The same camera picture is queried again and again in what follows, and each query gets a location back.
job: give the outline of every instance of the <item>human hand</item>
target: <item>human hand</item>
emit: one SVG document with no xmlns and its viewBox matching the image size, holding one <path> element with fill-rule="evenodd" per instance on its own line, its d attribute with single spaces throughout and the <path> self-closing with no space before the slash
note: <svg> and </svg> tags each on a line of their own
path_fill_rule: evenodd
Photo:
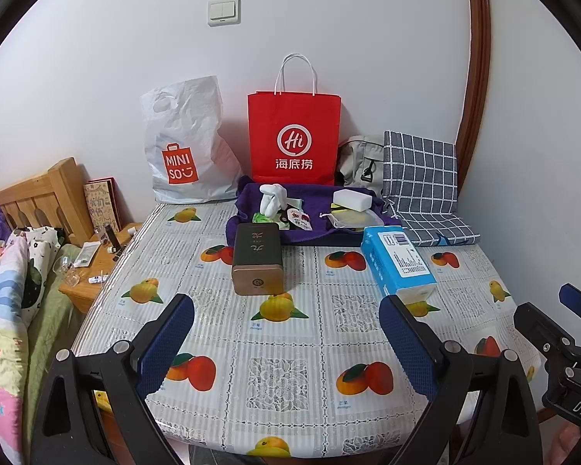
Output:
<svg viewBox="0 0 581 465">
<path fill-rule="evenodd" d="M 581 438 L 581 430 L 568 422 L 555 433 L 551 449 L 545 457 L 545 465 L 561 465 Z"/>
</svg>

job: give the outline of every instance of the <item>gray and white plaid fabric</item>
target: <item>gray and white plaid fabric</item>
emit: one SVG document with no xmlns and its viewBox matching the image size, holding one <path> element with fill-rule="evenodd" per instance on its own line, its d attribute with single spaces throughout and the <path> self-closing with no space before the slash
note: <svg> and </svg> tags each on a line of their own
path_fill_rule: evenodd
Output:
<svg viewBox="0 0 581 465">
<path fill-rule="evenodd" d="M 383 199 L 417 246 L 470 245 L 480 235 L 455 215 L 457 169 L 454 145 L 410 134 L 385 132 Z"/>
</svg>

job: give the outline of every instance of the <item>light switch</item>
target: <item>light switch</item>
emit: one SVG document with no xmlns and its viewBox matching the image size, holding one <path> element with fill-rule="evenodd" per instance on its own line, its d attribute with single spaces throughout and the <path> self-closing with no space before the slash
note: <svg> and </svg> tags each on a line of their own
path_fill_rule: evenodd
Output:
<svg viewBox="0 0 581 465">
<path fill-rule="evenodd" d="M 221 19 L 223 17 L 224 3 L 213 3 L 209 6 L 209 19 Z"/>
<path fill-rule="evenodd" d="M 209 0 L 208 24 L 235 24 L 239 22 L 239 11 L 239 0 Z"/>
<path fill-rule="evenodd" d="M 235 3 L 225 2 L 222 3 L 222 17 L 234 17 L 235 16 Z"/>
</svg>

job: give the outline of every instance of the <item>blue gripper pad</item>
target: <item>blue gripper pad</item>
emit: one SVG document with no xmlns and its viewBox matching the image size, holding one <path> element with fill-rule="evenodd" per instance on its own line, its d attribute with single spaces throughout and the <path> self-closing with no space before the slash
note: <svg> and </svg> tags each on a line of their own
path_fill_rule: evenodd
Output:
<svg viewBox="0 0 581 465">
<path fill-rule="evenodd" d="M 559 289 L 559 302 L 581 318 L 581 290 L 566 283 Z"/>
<path fill-rule="evenodd" d="M 140 358 L 138 372 L 140 380 L 136 391 L 143 400 L 148 394 L 159 390 L 172 360 L 194 323 L 194 303 L 191 297 L 177 294 L 174 299 L 180 296 L 182 297 L 180 304 L 167 318 Z"/>
<path fill-rule="evenodd" d="M 378 321 L 413 389 L 432 402 L 438 391 L 434 362 L 389 297 L 381 300 Z"/>
</svg>

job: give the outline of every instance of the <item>wooden bedside table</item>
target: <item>wooden bedside table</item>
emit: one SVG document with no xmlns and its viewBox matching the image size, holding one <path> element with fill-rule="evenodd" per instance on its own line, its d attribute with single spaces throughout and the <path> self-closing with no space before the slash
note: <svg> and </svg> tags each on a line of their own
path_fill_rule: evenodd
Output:
<svg viewBox="0 0 581 465">
<path fill-rule="evenodd" d="M 126 243 L 130 238 L 127 229 L 135 227 L 140 230 L 141 225 L 141 223 L 127 224 L 121 232 L 116 233 L 118 242 L 121 243 L 121 245 Z M 94 234 L 88 241 L 97 241 L 96 234 Z M 97 249 L 93 260 L 88 267 L 80 267 L 76 269 L 77 274 L 80 276 L 80 282 L 77 285 L 69 286 L 63 282 L 58 288 L 59 291 L 65 294 L 71 300 L 73 305 L 84 314 L 86 314 L 90 309 L 90 306 L 92 306 L 102 285 L 101 283 L 89 283 L 88 278 L 99 276 L 102 271 L 103 274 L 110 274 L 116 265 L 116 262 L 112 260 L 115 254 L 108 253 L 107 246 L 109 245 L 102 245 Z"/>
</svg>

